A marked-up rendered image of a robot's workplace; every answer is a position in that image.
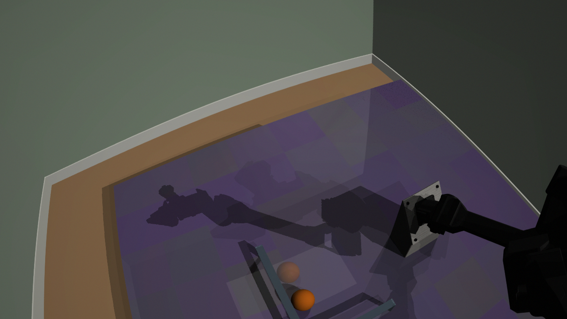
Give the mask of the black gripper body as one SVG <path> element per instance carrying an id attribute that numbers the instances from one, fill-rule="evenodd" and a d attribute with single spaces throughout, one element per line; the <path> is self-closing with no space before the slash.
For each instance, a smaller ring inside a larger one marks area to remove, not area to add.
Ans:
<path id="1" fill-rule="evenodd" d="M 504 248 L 504 271 L 508 287 L 510 309 L 516 313 L 530 312 L 523 259 L 533 252 L 555 249 L 548 234 L 509 241 Z"/>

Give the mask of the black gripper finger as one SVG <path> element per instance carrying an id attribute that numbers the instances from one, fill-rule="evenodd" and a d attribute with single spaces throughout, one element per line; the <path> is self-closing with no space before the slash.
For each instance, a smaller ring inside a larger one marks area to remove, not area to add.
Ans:
<path id="1" fill-rule="evenodd" d="M 530 314 L 567 319 L 567 272 L 560 248 L 527 254 L 523 259 Z"/>

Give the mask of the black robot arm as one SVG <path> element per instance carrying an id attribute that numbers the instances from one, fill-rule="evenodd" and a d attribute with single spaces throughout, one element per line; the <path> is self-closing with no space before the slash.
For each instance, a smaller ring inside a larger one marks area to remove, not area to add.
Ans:
<path id="1" fill-rule="evenodd" d="M 451 194 L 442 194 L 439 201 L 430 195 L 416 202 L 419 226 L 427 223 L 431 232 L 438 234 L 466 231 L 506 247 L 509 241 L 548 234 L 555 248 L 567 248 L 567 167 L 559 165 L 546 189 L 546 200 L 537 225 L 520 230 L 479 214 L 469 212 L 462 202 Z"/>

